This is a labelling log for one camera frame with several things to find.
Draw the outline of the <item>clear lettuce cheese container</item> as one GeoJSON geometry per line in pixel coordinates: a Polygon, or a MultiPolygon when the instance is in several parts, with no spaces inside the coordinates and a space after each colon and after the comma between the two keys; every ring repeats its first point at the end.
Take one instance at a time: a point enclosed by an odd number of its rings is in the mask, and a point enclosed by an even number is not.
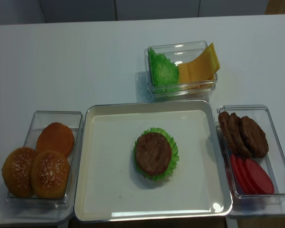
{"type": "Polygon", "coordinates": [[[164,54],[177,67],[178,64],[195,60],[209,45],[205,41],[151,46],[144,51],[145,70],[147,76],[148,95],[156,102],[168,100],[205,100],[209,101],[218,81],[217,72],[211,80],[182,83],[173,85],[154,86],[152,82],[149,50],[164,54]]]}

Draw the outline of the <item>yellow cheese slice stack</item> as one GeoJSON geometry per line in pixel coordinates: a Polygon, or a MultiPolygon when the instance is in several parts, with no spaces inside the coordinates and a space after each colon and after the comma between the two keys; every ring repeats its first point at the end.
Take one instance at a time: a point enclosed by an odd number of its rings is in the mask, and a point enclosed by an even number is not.
{"type": "Polygon", "coordinates": [[[211,80],[220,69],[220,63],[211,43],[195,60],[187,65],[189,77],[192,82],[211,80]]]}

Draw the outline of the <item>brown patty on tray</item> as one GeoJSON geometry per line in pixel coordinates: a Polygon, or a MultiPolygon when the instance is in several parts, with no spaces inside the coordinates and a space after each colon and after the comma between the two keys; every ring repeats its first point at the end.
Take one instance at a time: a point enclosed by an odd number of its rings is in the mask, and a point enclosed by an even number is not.
{"type": "Polygon", "coordinates": [[[151,177],[164,174],[171,161],[170,144],[160,133],[141,135],[134,151],[138,168],[151,177]]]}

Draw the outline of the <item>lettuce leaf in container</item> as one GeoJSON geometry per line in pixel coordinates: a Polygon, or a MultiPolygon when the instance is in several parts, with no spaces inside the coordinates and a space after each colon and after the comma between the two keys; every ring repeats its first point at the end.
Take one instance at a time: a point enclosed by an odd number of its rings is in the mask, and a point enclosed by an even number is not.
{"type": "Polygon", "coordinates": [[[177,66],[164,54],[157,54],[152,48],[150,48],[148,54],[153,85],[177,84],[179,78],[177,66]]]}

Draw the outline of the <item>lettuce leaf on tray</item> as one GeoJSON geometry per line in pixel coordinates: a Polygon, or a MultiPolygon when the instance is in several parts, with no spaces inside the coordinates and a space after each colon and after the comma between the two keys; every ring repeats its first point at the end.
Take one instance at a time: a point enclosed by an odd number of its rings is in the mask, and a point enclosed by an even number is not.
{"type": "Polygon", "coordinates": [[[136,148],[136,143],[137,140],[134,143],[134,148],[133,148],[133,163],[135,165],[135,169],[138,173],[140,173],[143,177],[148,178],[152,181],[166,181],[169,176],[171,176],[173,174],[173,171],[176,169],[177,166],[177,162],[179,161],[179,150],[178,150],[178,146],[174,140],[174,138],[172,136],[170,136],[164,129],[162,128],[156,128],[156,127],[151,127],[150,129],[145,130],[141,135],[146,134],[146,133],[160,133],[162,134],[168,141],[168,143],[170,144],[171,150],[172,150],[172,155],[171,155],[171,161],[169,163],[169,166],[167,168],[167,170],[164,172],[164,174],[158,175],[158,176],[149,176],[148,174],[144,173],[143,171],[140,170],[140,168],[138,168],[136,161],[135,161],[135,148],[136,148]]]}

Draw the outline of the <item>white serving tray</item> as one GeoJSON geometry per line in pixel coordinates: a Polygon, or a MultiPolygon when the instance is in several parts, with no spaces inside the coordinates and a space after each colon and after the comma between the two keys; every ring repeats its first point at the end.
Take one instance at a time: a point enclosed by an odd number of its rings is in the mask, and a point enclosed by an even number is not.
{"type": "Polygon", "coordinates": [[[225,216],[232,209],[216,124],[208,102],[95,105],[85,118],[74,213],[81,222],[225,216]],[[164,181],[135,168],[135,141],[158,127],[179,149],[164,181]]]}

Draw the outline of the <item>left brown patty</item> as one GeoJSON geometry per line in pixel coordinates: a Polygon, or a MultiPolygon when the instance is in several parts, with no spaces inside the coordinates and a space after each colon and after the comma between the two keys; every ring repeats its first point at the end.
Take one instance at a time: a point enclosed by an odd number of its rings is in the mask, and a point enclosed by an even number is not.
{"type": "Polygon", "coordinates": [[[224,112],[221,112],[219,115],[218,115],[218,121],[219,121],[219,125],[220,125],[220,128],[221,128],[221,131],[223,133],[223,136],[224,136],[224,139],[227,143],[227,146],[229,147],[229,149],[232,151],[232,153],[236,156],[237,155],[237,147],[236,145],[234,144],[233,142],[233,139],[230,135],[230,132],[229,132],[229,128],[228,128],[228,119],[230,117],[230,114],[226,111],[224,112]]]}

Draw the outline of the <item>plain bun bottom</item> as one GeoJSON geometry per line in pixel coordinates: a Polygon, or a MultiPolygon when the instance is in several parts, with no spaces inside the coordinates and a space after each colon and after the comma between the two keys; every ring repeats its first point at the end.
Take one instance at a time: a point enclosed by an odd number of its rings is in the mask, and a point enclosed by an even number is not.
{"type": "Polygon", "coordinates": [[[66,158],[71,154],[75,144],[72,130],[62,123],[51,123],[38,137],[36,143],[37,153],[47,150],[56,151],[66,158]]]}

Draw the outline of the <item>middle brown patty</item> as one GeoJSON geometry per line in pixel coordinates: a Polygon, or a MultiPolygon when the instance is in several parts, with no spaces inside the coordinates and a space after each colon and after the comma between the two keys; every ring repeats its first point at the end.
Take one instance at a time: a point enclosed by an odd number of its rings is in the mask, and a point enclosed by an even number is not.
{"type": "Polygon", "coordinates": [[[239,120],[240,118],[235,113],[232,113],[230,115],[228,119],[229,132],[233,139],[234,144],[237,147],[237,155],[245,159],[251,158],[252,154],[249,151],[249,149],[245,146],[239,131],[239,120]]]}

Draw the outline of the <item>right sesame bun top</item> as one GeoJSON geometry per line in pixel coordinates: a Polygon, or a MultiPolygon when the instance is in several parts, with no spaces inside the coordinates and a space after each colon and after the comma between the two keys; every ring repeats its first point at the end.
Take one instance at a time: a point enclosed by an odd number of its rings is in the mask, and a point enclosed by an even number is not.
{"type": "Polygon", "coordinates": [[[69,162],[63,154],[52,150],[38,154],[30,174],[35,195],[45,199],[64,198],[69,171],[69,162]]]}

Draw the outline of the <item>middle red tomato slice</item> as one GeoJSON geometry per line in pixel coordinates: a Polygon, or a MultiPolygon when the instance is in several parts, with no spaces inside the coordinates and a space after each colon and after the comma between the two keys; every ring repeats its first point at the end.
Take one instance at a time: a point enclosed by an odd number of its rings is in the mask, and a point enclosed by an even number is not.
{"type": "Polygon", "coordinates": [[[242,158],[236,158],[237,166],[239,169],[240,174],[240,181],[239,184],[245,194],[258,194],[258,190],[250,180],[248,176],[248,172],[246,171],[246,168],[244,166],[244,160],[242,158]]]}

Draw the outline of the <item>right brown patty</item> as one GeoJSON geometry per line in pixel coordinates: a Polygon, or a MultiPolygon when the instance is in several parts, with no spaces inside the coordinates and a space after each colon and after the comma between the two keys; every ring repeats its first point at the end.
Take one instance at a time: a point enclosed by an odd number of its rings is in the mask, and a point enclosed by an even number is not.
{"type": "Polygon", "coordinates": [[[253,119],[242,117],[239,121],[239,132],[252,157],[264,158],[267,155],[269,147],[266,134],[253,119]]]}

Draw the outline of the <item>left red tomato slice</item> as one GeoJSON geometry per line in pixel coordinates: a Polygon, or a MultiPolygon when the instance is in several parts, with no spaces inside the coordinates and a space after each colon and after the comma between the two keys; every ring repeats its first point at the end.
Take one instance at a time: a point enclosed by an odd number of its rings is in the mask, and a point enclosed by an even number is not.
{"type": "Polygon", "coordinates": [[[246,179],[242,173],[242,169],[240,168],[238,159],[234,154],[231,155],[230,161],[231,161],[231,166],[232,166],[233,172],[235,174],[235,177],[236,177],[240,187],[242,188],[242,191],[246,195],[250,194],[251,191],[250,191],[248,184],[246,182],[246,179]]]}

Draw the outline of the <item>clear patty tomato container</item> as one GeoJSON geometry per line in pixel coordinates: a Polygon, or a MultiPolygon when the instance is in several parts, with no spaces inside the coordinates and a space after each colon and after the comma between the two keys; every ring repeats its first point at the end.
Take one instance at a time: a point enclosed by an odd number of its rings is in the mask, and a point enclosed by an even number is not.
{"type": "Polygon", "coordinates": [[[256,161],[271,179],[275,192],[274,194],[248,194],[246,195],[240,187],[235,174],[233,172],[230,157],[233,154],[227,146],[221,131],[219,121],[217,131],[219,140],[224,154],[226,165],[226,173],[228,177],[228,184],[230,187],[231,195],[236,206],[251,206],[261,207],[265,205],[278,205],[285,200],[285,156],[283,154],[280,141],[269,112],[269,109],[264,105],[225,105],[217,109],[218,115],[221,112],[228,112],[229,114],[235,113],[240,119],[248,116],[253,119],[266,134],[269,151],[264,158],[251,157],[256,161]]]}

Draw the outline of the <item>left sesame bun top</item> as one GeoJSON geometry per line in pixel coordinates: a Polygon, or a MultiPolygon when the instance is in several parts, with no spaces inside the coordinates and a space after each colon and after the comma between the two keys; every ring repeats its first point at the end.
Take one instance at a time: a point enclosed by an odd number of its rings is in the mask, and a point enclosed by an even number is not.
{"type": "Polygon", "coordinates": [[[20,147],[6,158],[1,169],[2,177],[9,192],[15,197],[29,198],[33,196],[30,172],[36,156],[36,150],[20,147]]]}

